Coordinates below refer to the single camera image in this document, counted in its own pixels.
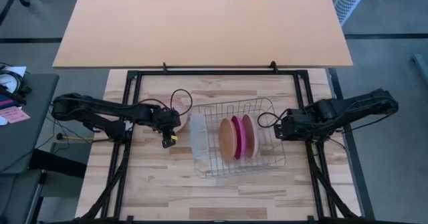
pink plate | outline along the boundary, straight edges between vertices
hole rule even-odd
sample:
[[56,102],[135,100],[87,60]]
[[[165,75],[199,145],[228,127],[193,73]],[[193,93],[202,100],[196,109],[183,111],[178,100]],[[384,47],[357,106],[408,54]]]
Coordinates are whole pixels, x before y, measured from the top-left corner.
[[243,127],[245,128],[245,139],[247,141],[247,149],[245,154],[248,158],[253,158],[259,150],[259,136],[257,134],[257,122],[253,116],[246,114],[242,117]]
[[244,157],[245,149],[247,148],[245,128],[243,127],[242,120],[236,116],[232,117],[232,123],[235,126],[237,140],[238,140],[238,145],[235,152],[235,158],[239,160],[240,158]]

desk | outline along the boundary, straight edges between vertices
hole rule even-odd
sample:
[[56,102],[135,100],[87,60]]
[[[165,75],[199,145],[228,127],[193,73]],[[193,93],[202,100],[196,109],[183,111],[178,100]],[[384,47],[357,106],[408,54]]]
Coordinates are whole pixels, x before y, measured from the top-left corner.
[[[309,70],[315,100],[331,98],[326,71]],[[110,70],[105,100],[121,102],[126,70]],[[297,108],[290,76],[143,76],[140,100],[169,97],[184,88],[194,104],[266,97],[276,114]],[[189,99],[178,94],[184,104]],[[105,138],[97,134],[96,138]],[[340,135],[333,139],[342,142]],[[163,149],[161,137],[143,126],[134,129],[121,219],[269,219],[305,220],[316,216],[314,196],[303,142],[287,142],[287,163],[278,169],[219,179],[200,179],[193,170],[189,123],[179,132],[176,146]],[[357,215],[360,214],[347,155],[334,142],[326,143],[332,186]],[[105,187],[112,143],[92,145],[76,216],[94,204]],[[115,194],[110,200],[110,212]]]
[[41,170],[18,175],[0,175],[0,207],[7,223],[24,224],[33,212],[31,204],[37,196]]
[[351,66],[332,0],[78,0],[55,68]]
[[[26,96],[23,111],[31,118],[15,124],[0,126],[1,154],[0,170],[34,149],[45,122],[47,109],[58,82],[56,74],[27,74],[25,81],[32,89]],[[28,154],[2,174],[18,174],[27,170],[32,154]]]

wooden desk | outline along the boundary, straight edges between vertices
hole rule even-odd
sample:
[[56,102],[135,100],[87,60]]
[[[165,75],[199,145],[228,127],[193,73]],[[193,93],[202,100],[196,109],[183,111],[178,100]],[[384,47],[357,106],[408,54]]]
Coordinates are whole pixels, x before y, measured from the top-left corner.
[[[309,70],[315,100],[331,98],[326,72]],[[126,70],[111,70],[105,100],[121,102]],[[266,97],[276,112],[297,108],[291,76],[143,76],[140,99],[169,97],[184,88],[194,104]],[[179,94],[184,104],[185,95]],[[105,138],[100,134],[96,138]],[[340,135],[334,139],[342,142]],[[308,160],[303,142],[285,144],[287,163],[278,169],[220,179],[200,179],[193,171],[189,123],[179,132],[176,146],[163,149],[161,137],[146,127],[134,129],[121,219],[269,219],[305,220],[315,215]],[[332,186],[360,214],[344,149],[326,143]],[[83,215],[105,187],[112,144],[94,143],[76,216]],[[115,194],[110,202],[110,215]]]
[[332,0],[78,0],[55,68],[351,66]]

pink sticky note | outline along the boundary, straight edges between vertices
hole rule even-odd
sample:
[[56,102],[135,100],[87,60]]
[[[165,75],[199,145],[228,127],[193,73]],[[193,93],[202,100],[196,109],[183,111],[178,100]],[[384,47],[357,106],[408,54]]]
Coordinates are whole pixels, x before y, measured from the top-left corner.
[[0,116],[11,124],[30,118],[28,114],[16,106],[0,110]]

tan plate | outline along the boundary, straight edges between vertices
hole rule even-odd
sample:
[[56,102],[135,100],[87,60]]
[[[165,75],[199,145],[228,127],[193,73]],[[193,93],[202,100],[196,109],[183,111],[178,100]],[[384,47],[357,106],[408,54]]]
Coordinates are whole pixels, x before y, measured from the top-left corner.
[[246,114],[242,117],[245,137],[247,139],[247,150],[245,154],[248,158],[253,158],[259,149],[259,136],[257,134],[257,123],[252,116]]
[[219,141],[221,156],[225,162],[233,160],[237,148],[236,129],[232,121],[223,119],[220,123]]

